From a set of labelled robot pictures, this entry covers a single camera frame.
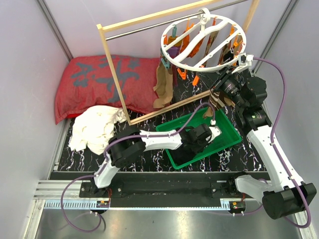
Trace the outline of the black sock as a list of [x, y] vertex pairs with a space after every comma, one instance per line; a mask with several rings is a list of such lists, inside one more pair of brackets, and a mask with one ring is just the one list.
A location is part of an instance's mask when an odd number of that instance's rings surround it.
[[178, 148], [170, 151], [173, 162], [176, 165], [182, 165], [191, 161], [196, 154], [190, 149]]

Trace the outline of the white round clip hanger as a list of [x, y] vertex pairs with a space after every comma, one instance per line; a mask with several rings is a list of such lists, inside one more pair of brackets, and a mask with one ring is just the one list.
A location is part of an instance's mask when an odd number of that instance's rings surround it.
[[[244, 29], [232, 19], [212, 14], [207, 8], [202, 8], [199, 12], [200, 15], [175, 21], [164, 30], [160, 44], [163, 62], [194, 72], [216, 72], [228, 66], [236, 68], [238, 56], [246, 50], [247, 37]], [[218, 30], [209, 54], [204, 56], [210, 34]], [[219, 65], [222, 49], [230, 42], [238, 43], [235, 56], [231, 61]], [[172, 59], [166, 51], [173, 46], [180, 47], [180, 51]]]

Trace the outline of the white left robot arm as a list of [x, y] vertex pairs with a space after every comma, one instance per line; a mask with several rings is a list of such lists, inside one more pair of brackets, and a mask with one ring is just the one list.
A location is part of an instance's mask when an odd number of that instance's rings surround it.
[[104, 162], [94, 174], [90, 191], [103, 197], [117, 172], [132, 164], [142, 153], [157, 149], [168, 149], [178, 163], [186, 163], [202, 153], [221, 135], [218, 126], [186, 126], [164, 132], [151, 132], [132, 127], [109, 140], [104, 151]]

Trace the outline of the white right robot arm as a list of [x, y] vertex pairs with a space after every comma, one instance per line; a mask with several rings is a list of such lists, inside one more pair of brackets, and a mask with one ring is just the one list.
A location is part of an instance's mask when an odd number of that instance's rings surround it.
[[254, 198], [274, 220], [306, 211], [317, 190], [294, 170], [275, 138], [275, 126], [262, 107], [266, 81], [224, 68], [207, 75], [207, 86], [235, 103], [236, 123], [254, 145], [271, 180], [266, 184], [247, 173], [237, 173], [227, 182], [228, 195], [235, 198], [243, 193]]

